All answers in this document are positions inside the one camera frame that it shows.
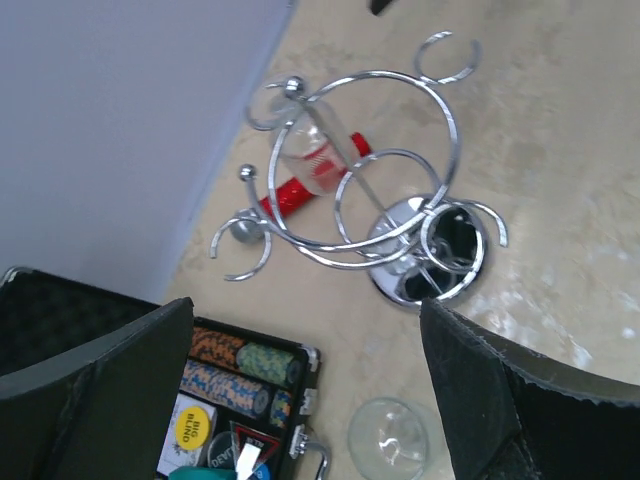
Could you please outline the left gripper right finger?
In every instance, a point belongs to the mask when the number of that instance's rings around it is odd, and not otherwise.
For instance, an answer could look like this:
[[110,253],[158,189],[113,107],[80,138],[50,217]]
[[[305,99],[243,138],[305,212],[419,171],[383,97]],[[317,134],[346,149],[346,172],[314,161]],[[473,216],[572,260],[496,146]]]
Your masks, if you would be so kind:
[[422,344],[458,479],[636,479],[639,388],[425,299]]

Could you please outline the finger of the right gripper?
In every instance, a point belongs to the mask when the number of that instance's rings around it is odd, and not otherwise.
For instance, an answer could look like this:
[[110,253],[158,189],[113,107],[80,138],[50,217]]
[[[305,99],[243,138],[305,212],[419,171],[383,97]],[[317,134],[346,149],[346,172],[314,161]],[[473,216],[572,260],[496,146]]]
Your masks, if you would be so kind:
[[395,0],[370,0],[369,10],[373,15],[381,15]]

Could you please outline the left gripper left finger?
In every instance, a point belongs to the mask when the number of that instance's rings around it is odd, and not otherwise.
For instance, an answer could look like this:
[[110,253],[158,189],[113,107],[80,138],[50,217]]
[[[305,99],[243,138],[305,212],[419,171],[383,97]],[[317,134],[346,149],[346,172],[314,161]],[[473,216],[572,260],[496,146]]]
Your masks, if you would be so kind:
[[153,478],[193,323],[177,299],[2,375],[2,478]]

